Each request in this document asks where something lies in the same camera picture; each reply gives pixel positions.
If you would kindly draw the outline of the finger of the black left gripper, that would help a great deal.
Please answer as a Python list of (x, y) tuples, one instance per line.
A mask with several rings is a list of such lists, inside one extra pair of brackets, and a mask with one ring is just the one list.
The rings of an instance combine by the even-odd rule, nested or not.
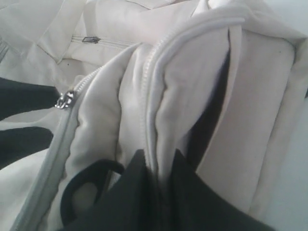
[(40, 127), (14, 128), (0, 132), (0, 167), (49, 148), (50, 130)]
[(59, 98), (55, 87), (0, 79), (0, 118), (49, 109)]

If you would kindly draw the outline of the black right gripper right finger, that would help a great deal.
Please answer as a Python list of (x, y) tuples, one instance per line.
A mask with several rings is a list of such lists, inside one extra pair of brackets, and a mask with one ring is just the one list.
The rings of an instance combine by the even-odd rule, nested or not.
[(176, 150), (170, 178), (172, 213), (177, 231), (271, 231), (217, 195)]

